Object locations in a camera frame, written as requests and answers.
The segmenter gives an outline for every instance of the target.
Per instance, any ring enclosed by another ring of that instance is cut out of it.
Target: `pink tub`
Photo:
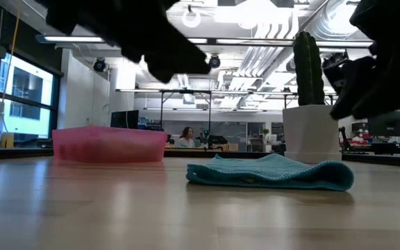
[[[161,161],[165,132],[87,126],[52,131],[53,157],[80,163]]]

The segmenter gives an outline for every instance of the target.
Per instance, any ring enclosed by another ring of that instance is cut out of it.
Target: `teal cloth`
[[[346,191],[354,182],[353,172],[341,162],[310,166],[276,154],[258,160],[215,156],[205,165],[188,164],[187,172],[193,183],[253,188]]]

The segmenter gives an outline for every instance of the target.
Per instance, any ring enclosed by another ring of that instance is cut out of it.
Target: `person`
[[[194,129],[191,127],[186,127],[183,129],[183,132],[181,133],[180,140],[178,140],[177,147],[180,148],[194,148],[194,140],[192,139],[194,137]]]

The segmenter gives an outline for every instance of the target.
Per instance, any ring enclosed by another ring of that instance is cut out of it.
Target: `computer monitor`
[[[367,122],[356,122],[351,125],[351,132],[366,133],[366,131],[369,131]]]
[[[370,135],[400,137],[400,111],[369,118],[368,128]]]
[[[138,110],[112,112],[110,126],[114,128],[138,129]]]

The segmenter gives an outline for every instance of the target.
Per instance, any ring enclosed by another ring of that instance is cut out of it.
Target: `white pot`
[[[331,118],[331,108],[307,105],[283,110],[285,157],[308,164],[342,160],[338,121]]]

